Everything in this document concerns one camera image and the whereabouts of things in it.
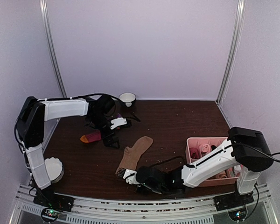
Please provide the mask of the purple orange striped sock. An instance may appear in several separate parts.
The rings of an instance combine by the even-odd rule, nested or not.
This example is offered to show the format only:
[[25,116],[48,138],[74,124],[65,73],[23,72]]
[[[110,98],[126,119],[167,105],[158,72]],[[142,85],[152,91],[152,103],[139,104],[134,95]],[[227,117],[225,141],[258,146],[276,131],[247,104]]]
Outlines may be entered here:
[[95,132],[92,132],[90,134],[86,134],[86,135],[83,135],[80,140],[83,142],[83,143],[93,143],[93,142],[98,142],[101,140],[101,133],[100,131],[95,131]]

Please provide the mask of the tan ribbed sock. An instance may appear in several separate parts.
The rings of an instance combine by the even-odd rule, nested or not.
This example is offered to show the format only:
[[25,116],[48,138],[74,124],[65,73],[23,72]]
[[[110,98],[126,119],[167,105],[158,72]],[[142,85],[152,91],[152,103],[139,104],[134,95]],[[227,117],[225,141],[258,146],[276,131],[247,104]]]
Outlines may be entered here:
[[152,144],[152,138],[143,136],[139,138],[132,147],[126,147],[115,175],[118,175],[122,168],[136,170],[141,156],[151,147]]

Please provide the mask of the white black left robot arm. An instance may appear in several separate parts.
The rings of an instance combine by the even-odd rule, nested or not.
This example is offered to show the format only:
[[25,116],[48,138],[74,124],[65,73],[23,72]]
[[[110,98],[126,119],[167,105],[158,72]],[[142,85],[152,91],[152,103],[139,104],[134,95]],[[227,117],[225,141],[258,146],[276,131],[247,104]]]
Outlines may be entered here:
[[47,207],[54,207],[58,198],[51,188],[45,159],[43,157],[44,124],[53,119],[66,117],[85,117],[88,125],[98,130],[104,146],[119,148],[119,140],[115,135],[117,128],[132,125],[125,117],[108,118],[109,111],[120,99],[109,94],[98,93],[72,98],[44,98],[34,96],[26,98],[14,125],[14,136],[19,149],[24,154],[28,170],[32,175],[37,194]]

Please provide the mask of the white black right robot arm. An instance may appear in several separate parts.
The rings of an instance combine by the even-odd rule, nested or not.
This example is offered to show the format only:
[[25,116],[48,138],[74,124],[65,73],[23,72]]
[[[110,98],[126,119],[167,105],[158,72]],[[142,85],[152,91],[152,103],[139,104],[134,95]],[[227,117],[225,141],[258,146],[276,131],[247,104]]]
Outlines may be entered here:
[[273,157],[264,135],[260,131],[233,127],[228,137],[216,149],[192,163],[186,163],[168,173],[155,166],[142,166],[138,170],[119,168],[116,176],[126,183],[144,187],[156,194],[182,194],[186,188],[198,187],[216,174],[241,165],[236,191],[230,202],[240,206],[253,191],[260,173],[273,164]]

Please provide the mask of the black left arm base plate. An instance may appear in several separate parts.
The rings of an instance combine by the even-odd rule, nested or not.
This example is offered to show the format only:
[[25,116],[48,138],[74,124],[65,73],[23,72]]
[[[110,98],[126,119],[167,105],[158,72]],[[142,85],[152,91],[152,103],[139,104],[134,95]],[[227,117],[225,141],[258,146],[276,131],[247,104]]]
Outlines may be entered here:
[[53,199],[48,201],[44,197],[37,195],[34,197],[33,203],[41,205],[43,207],[49,207],[60,211],[71,212],[74,203],[74,198],[70,196],[54,194]]

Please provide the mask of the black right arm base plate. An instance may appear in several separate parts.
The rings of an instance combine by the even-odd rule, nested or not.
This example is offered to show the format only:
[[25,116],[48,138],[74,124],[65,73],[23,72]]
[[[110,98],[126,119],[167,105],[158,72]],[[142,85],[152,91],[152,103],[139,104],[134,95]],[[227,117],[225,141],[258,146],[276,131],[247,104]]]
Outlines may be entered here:
[[235,192],[213,198],[217,211],[229,210],[254,202],[252,194],[239,195]]

